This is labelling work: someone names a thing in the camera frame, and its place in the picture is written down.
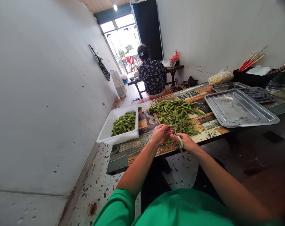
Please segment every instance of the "ceiling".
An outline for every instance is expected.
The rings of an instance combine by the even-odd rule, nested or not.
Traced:
[[[113,8],[111,0],[80,0],[93,14]],[[117,7],[129,3],[129,0],[115,0]]]

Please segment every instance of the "red plastic bag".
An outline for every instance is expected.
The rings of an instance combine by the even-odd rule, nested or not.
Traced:
[[[171,62],[176,62],[179,60],[179,55],[178,55],[178,51],[175,51],[173,56],[171,57],[170,61]]]

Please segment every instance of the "hand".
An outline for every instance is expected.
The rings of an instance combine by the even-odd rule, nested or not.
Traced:
[[[190,152],[191,154],[198,155],[199,153],[203,152],[203,149],[200,148],[199,145],[197,145],[189,135],[185,133],[177,133],[177,135],[182,139],[182,142],[184,144],[184,149]],[[171,139],[175,141],[174,146],[175,149],[177,150],[178,148],[176,142],[178,144],[181,144],[179,138],[174,134],[172,134]]]
[[[173,128],[170,128],[169,125],[159,125],[154,128],[151,140],[158,146],[160,146],[165,138],[169,137],[173,133]]]

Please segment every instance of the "colorful patterned tabletop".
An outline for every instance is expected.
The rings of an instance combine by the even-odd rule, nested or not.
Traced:
[[[143,109],[143,113],[139,110],[139,138],[120,144],[119,151],[110,156],[107,174],[113,175],[125,171],[150,140],[154,127],[159,125],[157,114],[152,113],[150,115],[146,110],[151,103],[154,105],[162,100],[171,101],[182,99],[189,102],[198,102],[196,106],[202,108],[205,115],[198,116],[197,114],[189,114],[189,117],[191,118],[190,122],[195,124],[195,129],[201,132],[198,135],[191,136],[191,138],[199,145],[223,138],[223,134],[236,130],[237,128],[229,129],[222,127],[218,123],[216,117],[204,99],[205,95],[211,93],[215,93],[215,91],[211,88],[211,85],[208,85],[206,82],[170,95],[139,103],[138,106]],[[278,100],[276,102],[266,104],[264,106],[269,108],[269,110],[274,114],[279,115],[285,112],[285,99],[282,96],[278,96]],[[179,153],[179,150],[175,150],[173,142],[169,142],[167,145],[163,144],[159,147],[156,157],[162,155],[167,157],[177,153]]]

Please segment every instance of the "dark patterned blouse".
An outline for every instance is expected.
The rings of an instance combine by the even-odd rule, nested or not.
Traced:
[[[138,67],[138,72],[148,94],[155,95],[165,89],[167,68],[159,60],[143,61]]]

